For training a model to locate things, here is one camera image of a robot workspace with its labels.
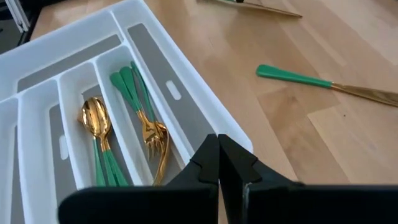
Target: gold spoon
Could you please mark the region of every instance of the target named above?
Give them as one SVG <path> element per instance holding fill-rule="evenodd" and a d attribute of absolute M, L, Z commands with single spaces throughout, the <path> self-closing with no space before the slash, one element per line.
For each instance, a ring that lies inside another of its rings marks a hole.
<path fill-rule="evenodd" d="M 108 134 L 111 131 L 112 124 L 102 99 L 92 97 L 86 100 L 81 108 L 80 120 L 84 124 L 86 130 L 93 134 L 95 140 L 98 138 L 100 141 L 109 185 L 127 185 L 127 181 L 124 178 L 109 145 Z M 101 168 L 99 156 L 96 156 L 95 160 L 96 173 L 99 173 L 100 171 L 98 169 Z"/>

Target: gray compartment liner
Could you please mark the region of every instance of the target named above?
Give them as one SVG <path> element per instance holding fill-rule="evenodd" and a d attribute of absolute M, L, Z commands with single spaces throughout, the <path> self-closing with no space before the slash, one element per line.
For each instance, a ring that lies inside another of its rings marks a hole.
<path fill-rule="evenodd" d="M 192 148 L 196 151 L 206 136 L 214 133 L 213 128 L 180 81 L 146 27 L 143 24 L 138 24 L 128 28 L 128 32 Z M 171 95 L 166 86 L 166 82 L 169 80 L 177 87 L 182 96 L 181 99 L 175 100 Z"/>
<path fill-rule="evenodd" d="M 49 114 L 55 176 L 55 193 L 57 195 L 57 205 L 60 205 L 63 199 L 74 193 L 77 189 L 75 178 L 73 176 L 72 165 L 70 164 L 70 158 L 67 157 L 65 160 L 61 158 L 60 137 L 64 135 L 64 130 L 60 105 L 52 107 Z"/>
<path fill-rule="evenodd" d="M 73 68 L 74 66 L 83 63 L 84 61 L 87 61 L 99 54 L 102 54 L 107 50 L 117 47 L 120 45 L 120 43 L 120 39 L 116 34 L 101 40 L 98 43 L 95 43 L 67 58 L 59 60 L 48 67 L 45 67 L 25 78 L 20 79 L 18 81 L 17 92 L 26 90 L 29 87 L 32 87 L 46 79 L 68 70 L 69 68 Z"/>
<path fill-rule="evenodd" d="M 14 134 L 14 165 L 12 171 L 12 199 L 11 199 L 11 223 L 23 224 L 24 209 L 22 207 L 21 184 L 19 182 L 18 164 L 18 128 L 15 127 Z"/>

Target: wooden countertop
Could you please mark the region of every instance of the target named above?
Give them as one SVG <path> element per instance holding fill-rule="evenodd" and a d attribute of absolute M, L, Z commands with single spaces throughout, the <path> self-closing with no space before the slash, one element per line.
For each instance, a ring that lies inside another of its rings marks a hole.
<path fill-rule="evenodd" d="M 69 0 L 46 7 L 32 38 L 114 2 Z M 212 0 L 146 3 L 250 137 L 262 162 L 308 184 L 398 183 L 398 108 L 255 74 L 266 63 L 398 91 L 398 2 L 262 1 L 302 19 Z"/>

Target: white plastic organizer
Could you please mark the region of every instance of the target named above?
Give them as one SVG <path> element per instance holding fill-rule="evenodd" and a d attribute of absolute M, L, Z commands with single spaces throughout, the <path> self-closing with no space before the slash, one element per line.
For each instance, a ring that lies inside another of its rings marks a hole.
<path fill-rule="evenodd" d="M 111 147 L 130 183 L 152 183 L 156 161 L 148 160 L 139 121 L 109 80 L 132 60 L 173 140 L 165 182 L 207 134 L 226 133 L 252 151 L 146 4 L 123 1 L 0 55 L 0 223 L 56 223 L 60 201 L 93 186 L 91 136 L 76 121 L 90 96 L 104 98 Z"/>

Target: green-handled spoon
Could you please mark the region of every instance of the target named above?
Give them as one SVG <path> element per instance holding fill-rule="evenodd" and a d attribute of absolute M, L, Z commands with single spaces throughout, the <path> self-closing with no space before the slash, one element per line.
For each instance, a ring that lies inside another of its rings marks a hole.
<path fill-rule="evenodd" d="M 95 137 L 95 167 L 96 181 L 98 186 L 105 186 L 100 156 L 98 155 L 98 145 L 96 139 L 100 140 L 100 148 L 104 157 L 105 171 L 110 186 L 127 186 L 126 178 L 124 178 L 118 163 L 116 162 L 108 142 L 108 134 L 111 131 L 111 121 L 106 111 L 105 105 L 100 98 L 91 97 L 86 100 L 82 109 L 79 120 L 84 124 L 85 128 Z"/>

